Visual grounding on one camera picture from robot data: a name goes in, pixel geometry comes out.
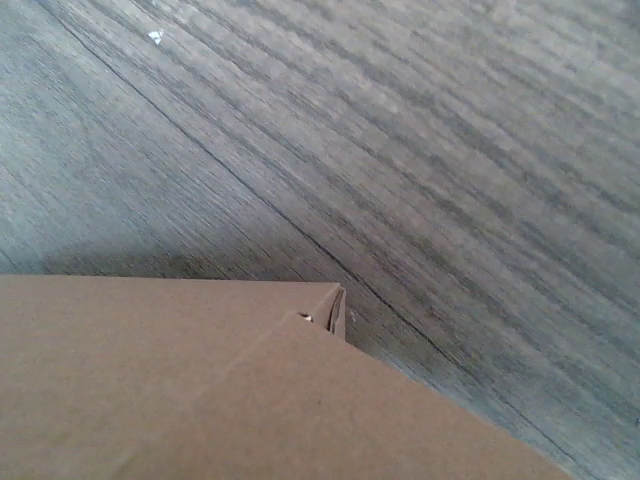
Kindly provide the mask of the small cardboard box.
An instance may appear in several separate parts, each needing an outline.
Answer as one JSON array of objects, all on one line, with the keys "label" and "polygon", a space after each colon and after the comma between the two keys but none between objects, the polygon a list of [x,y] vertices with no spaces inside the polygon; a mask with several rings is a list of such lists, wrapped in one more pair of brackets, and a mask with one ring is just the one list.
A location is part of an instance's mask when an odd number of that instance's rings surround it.
[{"label": "small cardboard box", "polygon": [[345,341],[335,283],[6,275],[5,479],[560,479]]}]

